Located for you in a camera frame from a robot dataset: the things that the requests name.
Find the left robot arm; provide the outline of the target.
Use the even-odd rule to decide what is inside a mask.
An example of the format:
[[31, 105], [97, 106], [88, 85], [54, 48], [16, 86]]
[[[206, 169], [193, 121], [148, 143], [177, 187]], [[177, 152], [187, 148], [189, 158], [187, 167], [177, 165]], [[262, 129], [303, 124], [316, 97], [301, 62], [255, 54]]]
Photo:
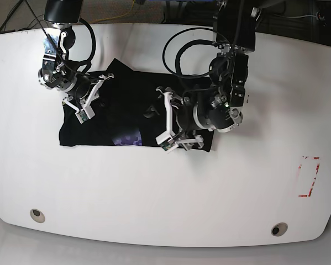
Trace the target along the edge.
[[[176, 54], [176, 76], [184, 87], [181, 94], [171, 87], [157, 87], [164, 99], [166, 130], [156, 138], [166, 152], [176, 148], [204, 147], [200, 130], [227, 133], [243, 121], [245, 82], [248, 77], [248, 53], [255, 50], [256, 24], [262, 10], [278, 1], [217, 1], [212, 41], [197, 39], [186, 43]], [[196, 45], [217, 47], [220, 52], [211, 61], [208, 72], [184, 75], [181, 57]]]

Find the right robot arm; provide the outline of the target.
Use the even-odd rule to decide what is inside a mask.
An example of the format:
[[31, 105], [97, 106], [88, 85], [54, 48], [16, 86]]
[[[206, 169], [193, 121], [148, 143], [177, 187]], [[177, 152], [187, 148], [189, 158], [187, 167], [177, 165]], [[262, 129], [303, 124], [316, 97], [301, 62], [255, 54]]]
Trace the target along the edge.
[[[38, 72], [42, 86], [65, 94], [62, 103], [75, 111], [81, 124], [95, 116], [91, 103], [99, 98], [104, 82], [114, 78], [112, 73], [97, 77], [88, 73], [96, 53], [96, 36], [90, 24], [81, 18], [82, 5], [82, 1], [47, 1], [44, 21], [52, 28], [44, 31], [43, 63]], [[82, 61], [69, 59], [69, 50], [76, 41], [72, 26], [77, 23], [87, 28], [92, 43], [89, 57]]]

